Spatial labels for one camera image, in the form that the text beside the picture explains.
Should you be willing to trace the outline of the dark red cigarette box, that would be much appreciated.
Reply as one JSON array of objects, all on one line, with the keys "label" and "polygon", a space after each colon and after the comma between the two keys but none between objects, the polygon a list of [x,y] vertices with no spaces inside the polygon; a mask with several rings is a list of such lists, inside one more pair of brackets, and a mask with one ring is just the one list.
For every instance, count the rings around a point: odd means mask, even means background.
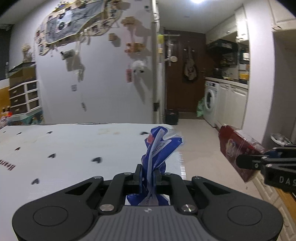
[{"label": "dark red cigarette box", "polygon": [[236,158],[239,155],[260,155],[267,152],[258,141],[250,137],[243,130],[232,126],[222,126],[219,130],[220,150],[229,163],[233,166],[242,180],[246,183],[251,181],[257,174],[255,170],[239,168]]}]

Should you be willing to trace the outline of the blue white plastic wrapper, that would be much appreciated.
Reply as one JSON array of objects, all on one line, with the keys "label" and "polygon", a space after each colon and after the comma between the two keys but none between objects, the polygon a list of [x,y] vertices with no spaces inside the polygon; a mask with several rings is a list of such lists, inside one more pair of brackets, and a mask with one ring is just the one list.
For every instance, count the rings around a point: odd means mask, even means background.
[{"label": "blue white plastic wrapper", "polygon": [[164,174],[167,158],[183,144],[183,138],[174,130],[157,126],[145,139],[147,152],[142,156],[140,192],[126,198],[132,206],[166,206],[170,204],[163,194],[156,193],[156,171]]}]

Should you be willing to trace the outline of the dark bin with white bag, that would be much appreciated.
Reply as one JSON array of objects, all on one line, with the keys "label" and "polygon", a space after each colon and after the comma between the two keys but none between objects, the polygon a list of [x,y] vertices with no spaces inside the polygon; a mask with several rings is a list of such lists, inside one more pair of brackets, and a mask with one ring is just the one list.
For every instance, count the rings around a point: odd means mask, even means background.
[{"label": "dark bin with white bag", "polygon": [[270,135],[272,141],[280,146],[292,145],[292,141],[280,133],[272,133]]}]

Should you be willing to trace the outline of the white kitchen cabinets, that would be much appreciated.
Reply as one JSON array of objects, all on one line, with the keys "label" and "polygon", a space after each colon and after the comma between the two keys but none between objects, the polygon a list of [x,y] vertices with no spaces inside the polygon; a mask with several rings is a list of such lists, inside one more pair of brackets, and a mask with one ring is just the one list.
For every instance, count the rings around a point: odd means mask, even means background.
[{"label": "white kitchen cabinets", "polygon": [[246,84],[231,81],[219,82],[219,98],[216,111],[216,125],[243,126],[248,89]]}]

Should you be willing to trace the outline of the black floor box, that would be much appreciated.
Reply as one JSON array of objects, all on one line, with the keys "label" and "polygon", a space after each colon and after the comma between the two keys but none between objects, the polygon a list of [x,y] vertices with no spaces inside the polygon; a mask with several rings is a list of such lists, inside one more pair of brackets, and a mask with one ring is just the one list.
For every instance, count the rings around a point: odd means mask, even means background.
[{"label": "black floor box", "polygon": [[179,122],[179,112],[174,109],[165,110],[165,124],[167,125],[177,125]]}]

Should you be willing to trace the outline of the green plastic bag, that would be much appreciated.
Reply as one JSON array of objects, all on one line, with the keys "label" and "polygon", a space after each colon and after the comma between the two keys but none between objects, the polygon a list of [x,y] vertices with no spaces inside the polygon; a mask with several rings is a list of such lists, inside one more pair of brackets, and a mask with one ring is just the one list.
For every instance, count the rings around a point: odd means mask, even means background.
[{"label": "green plastic bag", "polygon": [[202,118],[204,116],[204,98],[201,98],[199,101],[198,101],[198,105],[197,105],[197,110],[196,110],[196,114],[197,114],[197,117],[198,118]]}]

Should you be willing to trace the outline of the white washing machine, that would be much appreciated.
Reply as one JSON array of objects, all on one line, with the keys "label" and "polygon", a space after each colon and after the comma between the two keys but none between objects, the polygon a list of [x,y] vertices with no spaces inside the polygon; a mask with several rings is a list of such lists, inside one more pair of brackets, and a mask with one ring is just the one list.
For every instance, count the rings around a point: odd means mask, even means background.
[{"label": "white washing machine", "polygon": [[212,127],[216,126],[216,109],[219,96],[219,84],[206,80],[204,95],[204,119]]}]

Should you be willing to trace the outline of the pink hanging tag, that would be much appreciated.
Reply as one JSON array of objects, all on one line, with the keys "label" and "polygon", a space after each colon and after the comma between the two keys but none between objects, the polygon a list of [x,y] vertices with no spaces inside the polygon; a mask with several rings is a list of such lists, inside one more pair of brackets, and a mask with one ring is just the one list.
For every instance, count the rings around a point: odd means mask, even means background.
[{"label": "pink hanging tag", "polygon": [[126,81],[132,83],[132,69],[130,67],[126,69]]}]

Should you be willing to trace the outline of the hanging dark bag on door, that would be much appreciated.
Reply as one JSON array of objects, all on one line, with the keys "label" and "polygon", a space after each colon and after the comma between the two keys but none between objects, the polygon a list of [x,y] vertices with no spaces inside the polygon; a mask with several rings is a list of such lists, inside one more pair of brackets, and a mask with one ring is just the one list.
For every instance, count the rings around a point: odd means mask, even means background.
[{"label": "hanging dark bag on door", "polygon": [[184,76],[188,82],[194,82],[198,79],[198,69],[192,56],[192,48],[187,47],[187,56],[184,64]]}]

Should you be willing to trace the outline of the brown wooden door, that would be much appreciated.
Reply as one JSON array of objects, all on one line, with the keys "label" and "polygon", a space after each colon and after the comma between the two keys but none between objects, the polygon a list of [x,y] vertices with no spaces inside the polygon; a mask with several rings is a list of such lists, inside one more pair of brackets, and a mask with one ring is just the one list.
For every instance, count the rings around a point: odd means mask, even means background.
[{"label": "brown wooden door", "polygon": [[[171,54],[177,62],[166,63],[166,107],[179,112],[194,113],[198,102],[204,97],[205,80],[214,67],[206,50],[206,36],[203,33],[165,30],[171,34]],[[185,75],[188,50],[194,62],[197,77],[190,80]]]}]

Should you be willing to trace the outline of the white drawer cabinet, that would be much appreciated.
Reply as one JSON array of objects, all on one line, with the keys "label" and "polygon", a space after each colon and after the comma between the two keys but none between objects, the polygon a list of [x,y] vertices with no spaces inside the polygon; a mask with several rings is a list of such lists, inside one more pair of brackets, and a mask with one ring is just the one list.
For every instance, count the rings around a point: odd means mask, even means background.
[{"label": "white drawer cabinet", "polygon": [[32,80],[9,89],[13,115],[28,114],[41,108],[39,82]]}]

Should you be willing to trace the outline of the glass fish tank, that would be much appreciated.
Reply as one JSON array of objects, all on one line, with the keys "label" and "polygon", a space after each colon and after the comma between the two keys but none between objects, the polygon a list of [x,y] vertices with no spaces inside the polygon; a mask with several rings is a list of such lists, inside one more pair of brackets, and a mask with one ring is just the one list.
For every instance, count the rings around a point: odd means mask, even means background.
[{"label": "glass fish tank", "polygon": [[36,79],[36,62],[23,62],[9,71],[10,88]]}]

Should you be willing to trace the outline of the dried flower vase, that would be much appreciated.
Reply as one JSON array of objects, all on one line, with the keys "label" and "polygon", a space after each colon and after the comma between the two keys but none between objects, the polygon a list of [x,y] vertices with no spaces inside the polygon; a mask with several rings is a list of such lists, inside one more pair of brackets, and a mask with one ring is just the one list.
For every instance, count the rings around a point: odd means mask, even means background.
[{"label": "dried flower vase", "polygon": [[32,61],[32,52],[30,52],[31,46],[28,43],[22,45],[23,63]]}]

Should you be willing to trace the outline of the white fluffy wall toy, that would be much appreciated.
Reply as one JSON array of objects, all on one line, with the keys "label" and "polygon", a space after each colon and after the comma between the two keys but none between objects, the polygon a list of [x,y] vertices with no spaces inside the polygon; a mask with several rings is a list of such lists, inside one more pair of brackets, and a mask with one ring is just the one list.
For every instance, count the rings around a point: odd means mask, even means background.
[{"label": "white fluffy wall toy", "polygon": [[145,72],[146,64],[144,61],[141,60],[135,60],[132,63],[132,72],[133,74],[142,74]]}]

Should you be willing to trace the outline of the panda wall hanging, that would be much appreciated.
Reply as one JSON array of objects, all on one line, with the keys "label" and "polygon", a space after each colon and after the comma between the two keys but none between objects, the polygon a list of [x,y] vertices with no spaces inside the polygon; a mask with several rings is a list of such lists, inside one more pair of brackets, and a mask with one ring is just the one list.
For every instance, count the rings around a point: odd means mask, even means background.
[{"label": "panda wall hanging", "polygon": [[45,41],[53,44],[81,32],[87,23],[103,13],[103,5],[104,1],[93,1],[80,7],[70,6],[50,17],[46,22]]}]

